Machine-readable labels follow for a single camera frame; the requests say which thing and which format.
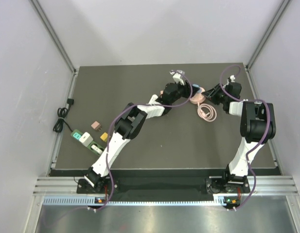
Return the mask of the blue plug adapter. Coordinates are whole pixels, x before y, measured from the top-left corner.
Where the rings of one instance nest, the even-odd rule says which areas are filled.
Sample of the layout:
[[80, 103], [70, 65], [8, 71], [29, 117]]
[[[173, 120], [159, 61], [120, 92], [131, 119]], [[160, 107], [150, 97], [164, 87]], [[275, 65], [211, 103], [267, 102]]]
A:
[[193, 88], [193, 95], [195, 95], [197, 93], [197, 91], [199, 90], [200, 86], [197, 84], [193, 84], [192, 88]]

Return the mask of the pink round socket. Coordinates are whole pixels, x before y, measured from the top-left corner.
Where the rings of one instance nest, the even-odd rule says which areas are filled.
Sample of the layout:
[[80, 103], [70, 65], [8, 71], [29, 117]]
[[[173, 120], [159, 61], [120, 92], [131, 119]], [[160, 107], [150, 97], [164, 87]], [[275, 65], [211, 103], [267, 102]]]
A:
[[190, 98], [190, 102], [192, 104], [202, 104], [205, 101], [206, 97], [203, 96], [201, 93], [196, 93], [193, 97]]

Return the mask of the white triangular power strip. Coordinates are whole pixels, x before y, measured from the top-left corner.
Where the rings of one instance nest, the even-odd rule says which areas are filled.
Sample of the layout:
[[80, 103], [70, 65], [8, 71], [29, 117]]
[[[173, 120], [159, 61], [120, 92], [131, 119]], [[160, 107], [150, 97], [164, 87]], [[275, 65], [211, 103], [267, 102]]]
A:
[[156, 94], [154, 94], [154, 95], [151, 97], [151, 99], [150, 99], [150, 101], [149, 101], [149, 104], [154, 103], [154, 102], [157, 100], [157, 98], [158, 98], [158, 96], [157, 96]]

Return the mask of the yellow plug adapter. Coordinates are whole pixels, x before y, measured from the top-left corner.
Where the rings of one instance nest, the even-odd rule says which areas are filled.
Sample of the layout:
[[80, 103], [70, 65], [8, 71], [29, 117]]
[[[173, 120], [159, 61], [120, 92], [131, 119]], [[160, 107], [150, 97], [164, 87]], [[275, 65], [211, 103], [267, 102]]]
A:
[[109, 135], [108, 133], [104, 132], [101, 136], [100, 136], [100, 139], [104, 142], [106, 142], [109, 138]]

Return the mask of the pink plug adapter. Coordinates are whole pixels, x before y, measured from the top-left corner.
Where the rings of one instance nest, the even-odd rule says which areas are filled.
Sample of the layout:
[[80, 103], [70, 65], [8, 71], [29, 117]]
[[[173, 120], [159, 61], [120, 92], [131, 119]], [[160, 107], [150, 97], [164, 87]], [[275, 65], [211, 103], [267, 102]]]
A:
[[101, 123], [99, 123], [98, 121], [94, 121], [92, 124], [91, 124], [91, 128], [93, 128], [93, 130], [99, 132], [102, 130], [102, 125]]

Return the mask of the green power strip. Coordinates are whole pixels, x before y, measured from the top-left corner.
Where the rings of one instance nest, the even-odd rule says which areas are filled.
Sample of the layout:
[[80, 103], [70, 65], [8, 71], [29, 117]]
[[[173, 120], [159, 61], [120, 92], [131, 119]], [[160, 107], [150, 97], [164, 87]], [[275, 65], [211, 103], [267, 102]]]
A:
[[95, 142], [88, 132], [82, 133], [79, 130], [74, 130], [71, 132], [71, 137], [96, 155], [101, 155], [104, 151], [104, 147]]

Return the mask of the white plug adapter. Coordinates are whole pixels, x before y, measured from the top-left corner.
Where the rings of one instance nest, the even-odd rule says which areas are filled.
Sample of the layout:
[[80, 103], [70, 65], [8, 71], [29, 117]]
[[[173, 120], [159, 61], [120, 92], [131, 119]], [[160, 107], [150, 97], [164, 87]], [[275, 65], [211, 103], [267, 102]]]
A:
[[85, 132], [80, 138], [79, 138], [79, 142], [87, 147], [89, 146], [93, 141], [93, 138], [92, 136], [88, 133], [88, 132]]

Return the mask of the white cylindrical plug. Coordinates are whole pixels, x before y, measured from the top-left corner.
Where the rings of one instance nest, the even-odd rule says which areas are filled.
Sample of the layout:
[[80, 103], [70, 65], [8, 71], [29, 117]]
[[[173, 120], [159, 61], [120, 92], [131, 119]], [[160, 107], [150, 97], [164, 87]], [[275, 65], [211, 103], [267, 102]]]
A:
[[90, 146], [91, 150], [94, 151], [96, 154], [101, 155], [103, 151], [95, 144]]

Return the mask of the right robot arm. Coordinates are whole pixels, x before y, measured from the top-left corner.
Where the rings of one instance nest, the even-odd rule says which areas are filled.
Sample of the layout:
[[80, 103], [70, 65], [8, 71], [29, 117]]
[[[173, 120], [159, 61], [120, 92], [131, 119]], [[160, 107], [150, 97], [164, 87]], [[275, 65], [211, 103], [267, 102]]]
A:
[[207, 178], [208, 192], [233, 193], [238, 189], [250, 192], [247, 175], [257, 152], [276, 134], [274, 105], [261, 100], [240, 100], [240, 83], [220, 84], [202, 92], [215, 105], [223, 105], [223, 110], [241, 118], [240, 146], [233, 160], [227, 165], [221, 178]]

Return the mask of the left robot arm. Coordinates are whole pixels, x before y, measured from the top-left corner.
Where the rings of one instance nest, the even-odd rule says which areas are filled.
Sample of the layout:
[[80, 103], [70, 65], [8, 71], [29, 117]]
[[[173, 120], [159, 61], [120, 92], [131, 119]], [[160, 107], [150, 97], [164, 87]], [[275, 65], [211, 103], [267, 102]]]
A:
[[137, 137], [144, 122], [153, 117], [167, 114], [180, 98], [189, 100], [198, 91], [198, 86], [185, 81], [168, 83], [161, 94], [153, 95], [145, 105], [129, 103], [124, 113], [113, 123], [114, 131], [99, 159], [88, 169], [84, 176], [88, 187], [93, 192], [100, 192], [104, 188], [105, 177], [109, 169], [124, 146]]

